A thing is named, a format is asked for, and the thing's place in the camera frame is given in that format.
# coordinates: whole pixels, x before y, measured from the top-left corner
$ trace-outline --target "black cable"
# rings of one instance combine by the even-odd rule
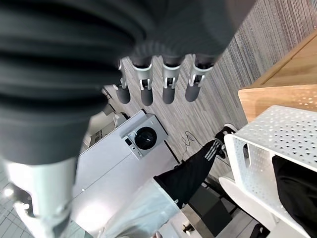
[[[188,151],[188,147],[190,146],[190,141],[196,141],[201,147],[203,147],[202,143],[200,143],[199,140],[196,138],[196,136],[194,136],[190,131],[185,131],[185,136],[186,136],[187,140],[184,137],[182,137],[182,141],[184,142],[184,144],[186,146],[186,150],[184,151],[184,153],[182,155],[182,160],[184,160],[184,154]],[[228,165],[229,167],[231,167],[227,162],[223,161],[218,156],[216,156],[216,158],[219,159],[220,161],[222,161],[223,163],[225,163],[226,165]]]

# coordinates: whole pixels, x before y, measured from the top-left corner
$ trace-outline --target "wooden table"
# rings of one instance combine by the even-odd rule
[[[248,122],[272,105],[317,112],[317,30],[250,87],[239,90]]]

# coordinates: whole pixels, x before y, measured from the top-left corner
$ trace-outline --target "sneaker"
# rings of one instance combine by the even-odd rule
[[[224,136],[227,135],[227,134],[234,134],[238,131],[238,129],[233,125],[233,124],[230,124],[230,123],[226,123],[224,126],[223,126],[223,129],[218,132],[215,136],[216,139],[220,140],[222,142],[222,154],[220,154],[220,157],[225,159],[227,157],[226,155],[226,150],[225,150],[225,144],[224,144]]]

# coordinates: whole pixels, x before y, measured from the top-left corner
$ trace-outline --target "white stripes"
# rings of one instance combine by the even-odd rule
[[[205,158],[209,161],[216,153],[217,148],[221,144],[216,140],[213,145],[210,147],[209,151],[205,154]]]

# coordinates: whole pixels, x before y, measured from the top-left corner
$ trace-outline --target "robotic hand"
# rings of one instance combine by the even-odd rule
[[[152,56],[162,55],[169,104],[183,57],[196,54],[193,101],[254,1],[1,1],[0,155],[14,207],[36,238],[62,237],[68,225],[82,139],[107,104],[102,87],[130,101],[117,62],[130,56],[150,105]]]

